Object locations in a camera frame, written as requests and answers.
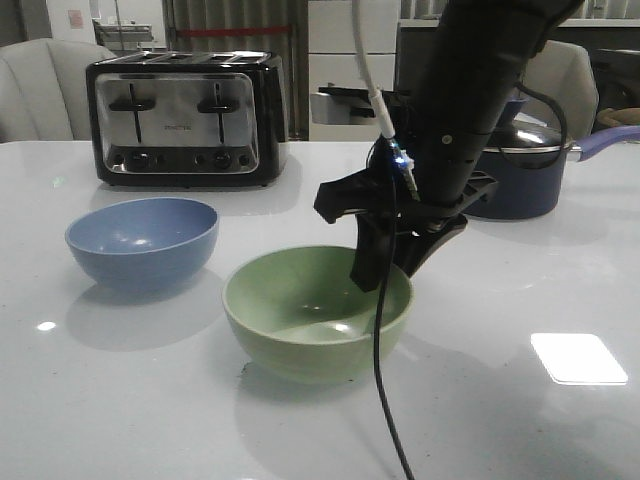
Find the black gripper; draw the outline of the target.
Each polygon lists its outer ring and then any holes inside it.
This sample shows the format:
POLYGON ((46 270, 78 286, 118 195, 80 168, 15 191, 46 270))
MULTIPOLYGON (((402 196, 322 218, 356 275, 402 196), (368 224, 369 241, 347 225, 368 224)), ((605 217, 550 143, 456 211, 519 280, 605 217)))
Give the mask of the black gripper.
POLYGON ((418 169, 425 165, 413 148, 414 114, 406 95, 380 91, 371 99, 363 90, 320 90, 313 94, 313 121, 345 126, 375 121, 381 134, 366 167, 320 185, 314 209, 329 224, 357 215, 357 243, 351 280, 363 292, 377 289, 393 263, 412 277, 446 242, 464 231, 463 210, 492 198, 498 182, 470 171, 451 203, 427 198, 418 169), (395 211, 401 220, 391 214, 395 211))

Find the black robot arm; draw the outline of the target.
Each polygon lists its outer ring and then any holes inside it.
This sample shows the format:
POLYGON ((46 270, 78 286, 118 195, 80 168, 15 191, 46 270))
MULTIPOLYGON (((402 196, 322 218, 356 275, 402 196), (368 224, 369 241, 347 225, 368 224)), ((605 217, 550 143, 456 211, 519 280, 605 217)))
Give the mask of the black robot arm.
POLYGON ((577 1, 450 1, 418 82, 394 119, 414 162, 411 192, 388 140, 379 137, 365 169, 320 185, 315 210, 329 223, 357 220, 351 280, 378 288, 390 265, 412 276, 461 233, 463 210, 493 185, 473 171, 528 61, 577 1))

